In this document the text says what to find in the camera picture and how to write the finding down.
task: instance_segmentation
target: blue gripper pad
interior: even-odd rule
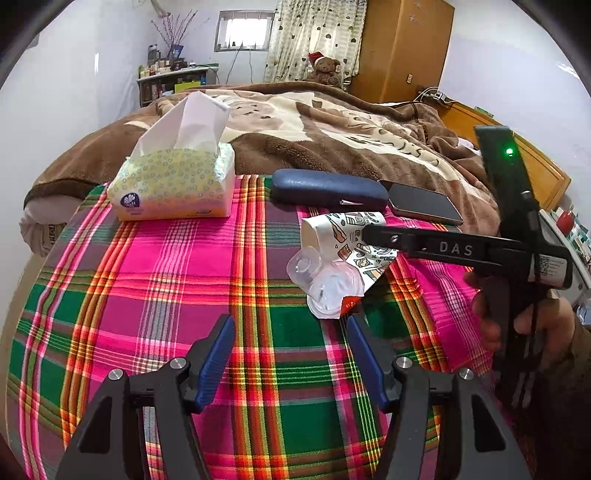
[[[373,343],[376,342],[376,339],[371,338],[371,331],[365,320],[362,317],[349,317],[347,320],[347,341],[353,351],[353,358],[361,373],[363,385],[368,391],[370,400],[376,404],[380,411],[388,412],[392,399],[388,398],[386,392],[387,386],[384,383],[384,374],[386,372],[384,369],[387,371],[389,368],[392,371],[392,366],[391,363],[388,365],[387,362],[380,366],[368,340],[374,340]]]
[[[236,325],[234,319],[227,316],[199,372],[195,399],[197,413],[213,401],[235,341]]]

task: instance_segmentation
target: smartphone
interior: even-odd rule
[[[447,196],[404,183],[381,180],[395,215],[427,222],[461,225],[464,219]]]

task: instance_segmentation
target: barcode label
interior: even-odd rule
[[[564,258],[540,255],[540,281],[545,285],[562,288],[566,277],[568,262]],[[528,281],[535,281],[534,256],[531,257],[530,277]]]

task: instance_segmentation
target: white wall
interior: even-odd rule
[[[181,56],[188,61],[196,61],[197,63],[219,63],[218,76],[222,84],[244,85],[262,82],[267,62],[266,51],[253,51],[250,55],[252,82],[249,53],[247,51],[241,51],[238,54],[232,73],[228,78],[236,52],[220,51],[216,53],[213,51],[216,41],[217,21],[221,10],[274,11],[275,7],[277,7],[277,0],[159,0],[159,3],[166,11],[181,14],[181,16],[186,15],[191,9],[198,10],[189,28],[190,33],[182,42],[184,49]],[[157,33],[154,41],[158,42],[158,48],[161,51],[165,50],[164,40]]]
[[[139,107],[135,79],[147,56],[151,18],[149,1],[74,0],[0,89],[0,327],[30,255],[18,226],[24,197],[61,153]]]
[[[511,0],[446,0],[455,16],[440,88],[495,115],[571,178],[568,195],[591,226],[591,98],[570,63]]]

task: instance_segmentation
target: plaid blanket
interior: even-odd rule
[[[120,222],[92,190],[51,251],[12,346],[11,448],[31,478],[54,478],[85,405],[114,367],[159,368],[221,313],[237,338],[214,402],[194,417],[214,478],[370,478],[389,417],[371,404],[344,320],[318,321],[285,266],[314,209],[269,201],[270,179],[238,177],[229,219]],[[441,228],[386,214],[390,225]],[[464,269],[399,255],[360,308],[374,333],[426,368],[488,368]],[[431,412],[423,475],[433,475]],[[152,477],[164,479],[145,411]]]

